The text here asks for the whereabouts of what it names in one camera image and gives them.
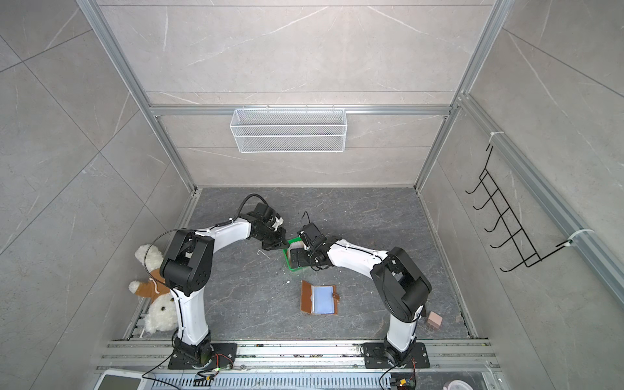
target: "green plastic basket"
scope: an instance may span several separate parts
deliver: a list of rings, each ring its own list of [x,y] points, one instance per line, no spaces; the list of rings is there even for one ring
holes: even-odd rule
[[[300,237],[291,238],[290,240],[288,240],[288,243],[292,244],[293,242],[297,242],[297,241],[301,241],[301,238]],[[294,272],[294,271],[298,271],[298,270],[302,270],[303,268],[306,268],[306,267],[290,268],[290,263],[288,262],[288,257],[286,256],[286,250],[287,249],[284,249],[284,258],[286,259],[286,266],[288,267],[289,270]]]

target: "wall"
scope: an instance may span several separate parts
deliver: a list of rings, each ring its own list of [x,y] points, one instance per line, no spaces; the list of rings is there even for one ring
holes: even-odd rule
[[[449,104],[492,1],[99,4],[153,104]],[[442,122],[348,120],[343,153],[241,154],[226,117],[163,117],[202,187],[411,186]]]
[[[470,92],[620,259],[623,11],[616,1],[516,1]],[[466,193],[487,139],[460,113],[422,192],[477,333],[492,340],[512,388],[621,387],[624,313],[573,249],[499,269],[520,256],[511,242],[489,246],[508,235],[501,223],[484,230],[498,214],[492,202],[474,210],[483,188]],[[496,149],[488,168],[541,255],[566,239]]]
[[[73,0],[0,12],[0,388],[92,386],[188,193]],[[165,242],[158,243],[163,247]]]

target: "black wire hook rack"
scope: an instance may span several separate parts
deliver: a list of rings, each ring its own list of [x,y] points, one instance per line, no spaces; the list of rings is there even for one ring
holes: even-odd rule
[[[559,244],[557,244],[555,246],[554,251],[550,252],[548,255],[545,256],[540,256],[539,253],[537,253],[537,250],[535,249],[535,246],[533,245],[533,242],[531,241],[531,238],[529,237],[529,235],[527,234],[526,230],[524,229],[524,227],[522,226],[522,224],[520,223],[520,220],[518,219],[518,217],[516,217],[514,210],[511,208],[509,202],[507,201],[507,198],[505,197],[505,195],[503,194],[503,192],[500,190],[500,187],[498,184],[496,184],[496,181],[494,180],[494,177],[492,177],[492,175],[490,174],[490,172],[487,170],[487,163],[490,162],[490,156],[492,155],[492,144],[489,144],[487,146],[487,148],[485,149],[486,152],[489,151],[489,154],[487,155],[487,160],[485,161],[485,167],[483,168],[483,171],[481,171],[481,173],[479,174],[479,183],[477,184],[477,186],[470,192],[466,191],[466,193],[470,194],[470,193],[474,193],[479,187],[483,186],[483,188],[485,189],[485,192],[487,192],[489,198],[485,201],[485,203],[483,203],[483,205],[481,207],[475,207],[472,206],[472,208],[474,208],[475,210],[481,210],[482,208],[484,208],[490,201],[492,201],[492,204],[494,204],[494,207],[496,208],[497,213],[499,214],[499,217],[496,219],[496,223],[494,224],[494,227],[491,230],[488,230],[486,228],[484,228],[484,230],[488,233],[492,233],[497,226],[499,225],[500,221],[503,221],[503,225],[505,226],[505,229],[507,230],[507,233],[509,234],[509,238],[506,239],[505,241],[503,241],[502,244],[497,245],[497,246],[493,246],[490,244],[490,247],[496,249],[496,248],[500,248],[503,245],[505,245],[507,242],[509,242],[510,240],[514,243],[514,246],[516,248],[516,250],[518,251],[518,254],[520,255],[522,261],[518,264],[516,264],[515,266],[513,266],[512,268],[508,269],[508,270],[503,270],[502,268],[500,268],[501,271],[503,272],[510,272],[515,270],[516,268],[518,268],[520,265],[525,265],[527,268],[530,268],[534,265],[536,265],[537,263],[539,263],[540,261],[546,259],[548,256],[553,255],[554,253],[560,251],[561,249],[564,249],[566,247],[566,243],[571,243],[572,240],[565,240]],[[494,183],[494,187],[495,190],[493,192],[490,192],[490,190],[485,186],[485,183],[483,182],[485,180],[486,177],[489,177],[490,180],[492,180],[492,183]],[[505,205],[506,207],[500,207],[496,204],[496,202],[494,201],[494,195],[496,193],[499,193],[500,196],[503,198],[503,200],[505,201]],[[506,213],[511,213],[513,215],[513,217],[515,218],[515,221],[518,223],[518,226],[520,227],[515,233],[512,233],[511,230],[509,229],[509,226],[507,224],[507,222],[505,221],[505,218],[503,218],[503,216]],[[527,241],[529,242],[529,244],[531,245],[531,249],[533,249],[533,252],[530,254],[530,256],[528,256],[527,258],[524,257],[524,255],[522,254],[522,252],[520,251],[520,248],[518,247],[518,243],[515,241],[515,237],[520,234],[523,233],[524,236],[527,238]],[[529,263],[528,261],[531,260],[532,258],[537,257],[537,260],[533,261],[532,263]]]

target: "stuffed animal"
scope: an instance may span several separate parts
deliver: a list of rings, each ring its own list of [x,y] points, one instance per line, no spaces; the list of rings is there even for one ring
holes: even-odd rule
[[[170,293],[171,290],[156,280],[165,282],[160,276],[160,265],[163,261],[162,253],[152,246],[145,257],[145,252],[149,245],[142,245],[134,253],[137,260],[145,266],[152,275],[147,282],[132,281],[128,286],[131,293],[152,299],[152,304],[145,315],[145,331],[154,333],[156,331],[174,330],[178,325],[178,317],[175,312],[175,302]]]

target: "mesh basket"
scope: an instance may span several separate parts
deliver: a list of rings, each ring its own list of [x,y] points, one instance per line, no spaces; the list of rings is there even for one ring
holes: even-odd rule
[[[343,109],[238,109],[230,128],[241,153],[343,152]]]

